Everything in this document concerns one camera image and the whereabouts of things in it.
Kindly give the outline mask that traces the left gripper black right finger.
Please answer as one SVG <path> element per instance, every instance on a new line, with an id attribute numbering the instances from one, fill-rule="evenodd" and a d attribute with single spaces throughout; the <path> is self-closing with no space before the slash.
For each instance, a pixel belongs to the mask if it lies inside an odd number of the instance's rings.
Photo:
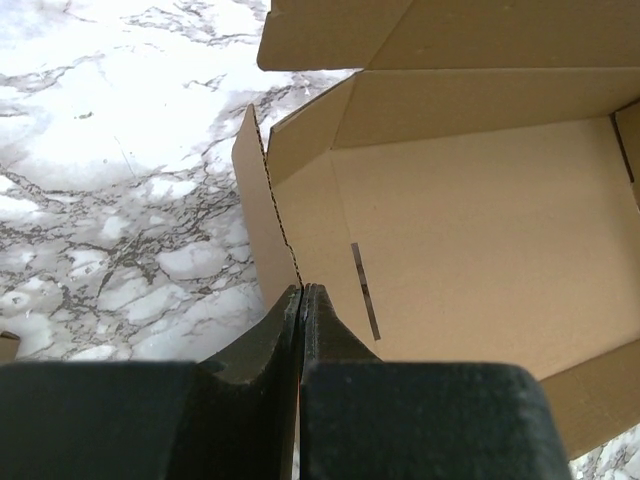
<path id="1" fill-rule="evenodd" d="M 541 385 L 487 362 L 385 362 L 338 318 L 325 287 L 299 314 L 304 479 L 566 479 Z"/>

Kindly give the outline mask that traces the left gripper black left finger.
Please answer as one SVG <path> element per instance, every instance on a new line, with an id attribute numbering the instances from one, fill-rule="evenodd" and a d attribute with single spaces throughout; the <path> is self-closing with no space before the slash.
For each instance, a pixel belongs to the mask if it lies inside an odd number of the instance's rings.
<path id="1" fill-rule="evenodd" d="M 301 291 L 200 361 L 1 368 L 5 479 L 287 479 Z"/>

